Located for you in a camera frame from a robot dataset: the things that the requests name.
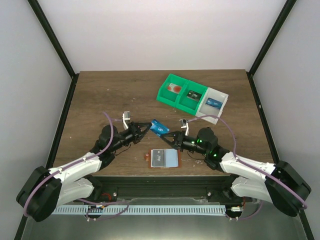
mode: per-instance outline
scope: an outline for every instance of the blue packet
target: blue packet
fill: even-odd
[[[209,106],[211,106],[211,107],[214,107],[214,108],[216,108],[216,109],[219,109],[219,110],[220,110],[221,107],[222,107],[222,102],[217,101],[217,100],[214,100],[214,99],[212,99],[212,98],[210,98],[210,97],[208,97],[208,99],[206,100],[205,104],[206,104],[206,105],[209,105]]]
[[[150,127],[150,130],[154,132],[156,135],[158,135],[159,137],[162,134],[166,134],[170,131],[169,128],[167,128],[166,126],[164,126],[162,123],[160,123],[155,119],[153,119],[151,123],[152,123],[152,126]]]

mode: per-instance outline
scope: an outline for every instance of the black cable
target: black cable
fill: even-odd
[[[123,152],[127,151],[130,147],[131,147],[131,143],[129,143],[129,147],[128,148],[126,148],[125,150],[119,152],[118,154],[116,154],[117,151],[114,151],[114,155],[118,156],[118,155],[122,154]]]
[[[192,159],[194,159],[194,160],[204,160],[204,159],[194,158],[194,157],[190,156],[190,154],[189,154],[189,153],[191,153],[190,151],[187,151],[186,153],[188,154],[188,156],[189,156],[190,158],[192,158]]]

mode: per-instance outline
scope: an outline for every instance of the gray floor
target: gray floor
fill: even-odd
[[[256,205],[246,207],[246,214]],[[255,217],[229,222],[223,216],[120,216],[87,222],[81,215],[28,220],[23,240],[306,240],[300,219],[264,203]]]

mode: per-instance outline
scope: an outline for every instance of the black metal frame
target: black metal frame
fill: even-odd
[[[260,98],[254,83],[254,79],[253,76],[256,73],[258,67],[260,66],[261,62],[263,61],[265,55],[267,54],[270,46],[272,45],[274,39],[276,38],[279,30],[281,29],[282,25],[284,24],[286,18],[288,17],[291,9],[294,7],[295,3],[297,0],[287,0],[286,3],[284,4],[278,18],[276,19],[269,35],[267,36],[259,54],[257,55],[251,69],[249,72],[247,72],[247,77],[248,77],[248,81],[250,83],[251,86],[251,90],[252,90],[252,94],[254,96],[254,100],[259,112],[259,116],[263,125],[263,129],[267,138],[267,142],[271,151],[271,155],[272,158],[274,160],[275,163],[279,162],[279,156],[276,150],[276,146],[275,143],[273,141],[269,126],[268,126],[268,122],[264,113],[264,110],[262,108],[261,102],[260,102]],[[69,112],[69,108],[71,105],[71,101],[73,98],[73,94],[74,91],[76,89],[76,83],[79,77],[79,74],[76,74],[64,52],[64,50],[62,49],[53,29],[51,28],[44,12],[41,9],[41,6],[39,4],[39,2],[37,0],[28,0],[30,6],[32,7],[35,15],[37,16],[39,22],[41,23],[44,31],[46,32],[49,40],[51,41],[53,47],[55,48],[58,56],[60,57],[63,65],[65,66],[66,70],[68,71],[72,81],[70,84],[70,88],[67,94],[67,98],[65,100],[65,104],[62,110],[62,114],[59,120],[59,124],[55,133],[55,137],[53,140],[53,144],[51,147],[51,151],[47,160],[47,164],[46,167],[47,168],[51,168],[53,166],[53,163],[55,161],[56,158],[56,154],[58,151],[58,147],[59,147],[59,143],[61,140],[61,136],[63,133],[63,129],[66,123],[66,119],[67,119],[67,115]],[[221,180],[223,180],[223,176],[216,176],[216,177],[193,177],[193,176],[189,176],[189,177],[140,177],[140,178],[135,178],[135,181],[140,181],[139,182],[139,186],[146,186],[148,187],[147,181],[161,181],[161,187],[163,187],[164,185],[172,185],[174,184],[178,184],[178,183],[182,183],[185,186],[184,190],[190,190],[190,193],[192,191],[195,190],[195,188],[200,187],[200,188],[205,188],[205,191],[208,191],[208,188],[210,188],[210,186],[214,186],[216,184],[219,184],[221,182]],[[135,182],[133,182],[133,179],[129,179],[128,177],[99,177],[100,181],[114,181],[115,183],[118,183],[119,185],[121,183],[123,184],[134,184]],[[303,228],[305,230],[306,236],[309,240],[314,240],[314,236],[312,234],[312,231],[310,229],[307,217],[305,212],[302,210],[301,213],[299,214]],[[15,240],[20,240],[22,238],[23,232],[24,232],[24,228],[26,226],[26,222],[27,222],[27,218],[25,216],[22,217],[20,225],[18,227],[18,230],[16,232],[16,236],[15,236]]]

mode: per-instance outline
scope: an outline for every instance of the brown wood surface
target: brown wood surface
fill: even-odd
[[[272,162],[264,129],[244,70],[158,70],[158,71],[87,71],[81,72],[67,116],[62,138],[54,162],[60,166],[73,161],[95,144],[102,128],[108,124],[102,111],[120,119],[130,111],[131,120],[150,122],[157,119],[171,131],[180,130],[179,119],[194,116],[156,100],[158,90],[168,74],[195,81],[229,94],[221,117],[233,129],[237,140],[237,154],[261,162]],[[121,123],[115,126],[123,130]],[[191,122],[190,136],[200,128],[210,126],[221,146],[232,149],[233,141],[221,121],[213,125],[199,119]],[[192,159],[184,151],[182,166],[178,168],[149,168],[144,154],[149,149],[168,148],[158,136],[149,131],[144,139],[117,156],[96,175],[112,176],[208,176],[222,175],[200,160]],[[191,155],[202,158],[199,154]]]

